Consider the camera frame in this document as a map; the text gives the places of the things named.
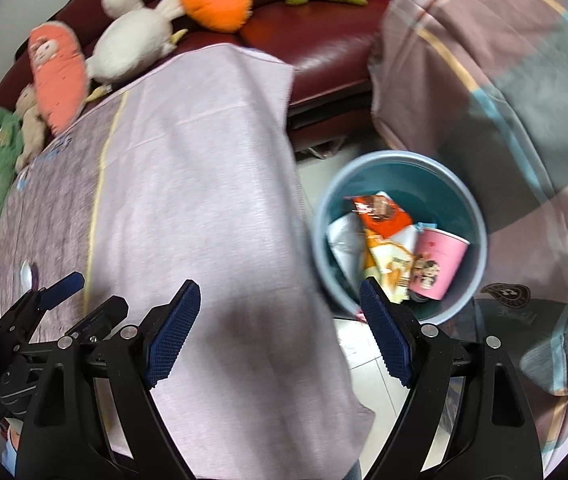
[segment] tile floor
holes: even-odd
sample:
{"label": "tile floor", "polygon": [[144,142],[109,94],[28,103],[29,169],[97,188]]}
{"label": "tile floor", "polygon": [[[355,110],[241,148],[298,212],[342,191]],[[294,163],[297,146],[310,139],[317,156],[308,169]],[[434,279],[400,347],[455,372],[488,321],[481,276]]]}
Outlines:
{"label": "tile floor", "polygon": [[[310,157],[298,161],[297,169],[311,225],[315,207],[331,178],[357,156],[383,148],[379,138],[371,134],[359,142],[349,142],[339,153],[326,160]],[[335,319],[334,323],[339,344],[349,364],[353,390],[359,401],[375,412],[375,422],[360,459],[362,473],[366,475],[393,429],[408,390],[388,374],[366,324],[346,319]],[[442,461],[447,444],[448,434],[439,428],[424,468]]]}

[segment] white floor tile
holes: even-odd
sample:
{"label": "white floor tile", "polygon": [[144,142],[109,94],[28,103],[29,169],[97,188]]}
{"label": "white floor tile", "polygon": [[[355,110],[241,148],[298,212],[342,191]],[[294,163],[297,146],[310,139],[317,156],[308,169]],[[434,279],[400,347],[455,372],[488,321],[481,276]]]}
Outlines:
{"label": "white floor tile", "polygon": [[359,321],[350,321],[347,319],[334,319],[339,346],[346,355],[346,361],[349,368],[355,368],[364,363],[375,360],[375,349],[371,346],[365,326]]}
{"label": "white floor tile", "polygon": [[361,150],[360,145],[349,144],[326,160],[306,158],[297,163],[302,189],[313,210],[319,205],[333,177],[351,160],[360,156]]}
{"label": "white floor tile", "polygon": [[375,341],[375,337],[373,337],[373,333],[370,331],[370,327],[366,323],[362,323],[362,328],[364,329],[364,333],[366,335],[366,339],[368,340],[369,345],[373,349],[373,354],[377,359],[379,356],[381,356],[379,347],[377,346],[377,341]]}
{"label": "white floor tile", "polygon": [[[384,360],[381,357],[376,359],[375,362],[377,362],[377,366],[379,367],[379,371],[384,380],[384,385],[386,386],[386,391],[388,392],[388,395],[391,398],[391,402],[393,403],[395,413],[399,415],[404,401],[408,396],[409,390],[408,388],[401,386],[399,379],[390,376],[388,370],[386,369],[386,366],[384,365]],[[438,430],[435,432],[435,437],[433,438],[433,444],[432,446],[430,446],[430,451],[428,456],[426,457],[422,470],[428,469],[442,462],[449,439],[450,435],[446,433],[443,428],[438,427]]]}
{"label": "white floor tile", "polygon": [[362,475],[366,476],[388,439],[397,415],[375,361],[353,368],[350,375],[359,402],[375,412],[375,422],[359,458]]}
{"label": "white floor tile", "polygon": [[388,396],[391,397],[391,402],[393,403],[395,412],[400,413],[401,407],[408,396],[408,388],[401,386],[399,379],[390,376],[386,369],[386,365],[384,364],[384,360],[381,357],[376,359],[376,362],[379,367],[379,371],[384,378],[386,391],[388,392]]}

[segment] screw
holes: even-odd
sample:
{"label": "screw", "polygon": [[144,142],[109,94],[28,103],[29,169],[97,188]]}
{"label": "screw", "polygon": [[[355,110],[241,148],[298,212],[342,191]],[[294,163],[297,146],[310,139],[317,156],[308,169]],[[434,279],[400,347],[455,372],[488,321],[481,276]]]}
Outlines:
{"label": "screw", "polygon": [[67,335],[57,340],[57,346],[62,350],[67,349],[70,345],[72,345],[72,337],[68,337]]}
{"label": "screw", "polygon": [[426,337],[435,337],[440,333],[440,331],[435,325],[422,325],[421,333],[423,333]]}
{"label": "screw", "polygon": [[137,335],[137,327],[133,325],[125,326],[119,333],[124,339],[132,339]]}
{"label": "screw", "polygon": [[491,348],[497,349],[502,346],[502,342],[497,339],[494,335],[490,335],[486,338],[486,344]]}

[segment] pink paper cup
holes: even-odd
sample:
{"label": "pink paper cup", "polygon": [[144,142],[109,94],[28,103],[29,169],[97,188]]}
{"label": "pink paper cup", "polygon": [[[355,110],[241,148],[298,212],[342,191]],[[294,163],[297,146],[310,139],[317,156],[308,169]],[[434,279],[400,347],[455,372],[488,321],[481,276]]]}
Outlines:
{"label": "pink paper cup", "polygon": [[424,228],[415,249],[409,290],[441,300],[458,272],[469,242],[451,233]]}

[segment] beige plush doll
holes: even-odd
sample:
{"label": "beige plush doll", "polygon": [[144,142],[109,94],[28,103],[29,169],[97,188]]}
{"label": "beige plush doll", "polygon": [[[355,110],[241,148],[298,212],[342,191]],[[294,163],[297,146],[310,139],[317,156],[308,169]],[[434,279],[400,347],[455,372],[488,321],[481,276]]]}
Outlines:
{"label": "beige plush doll", "polygon": [[15,105],[15,114],[22,121],[21,133],[24,137],[24,151],[15,163],[15,171],[19,173],[42,152],[46,139],[46,123],[39,113],[35,88],[32,85],[27,85],[21,91]]}

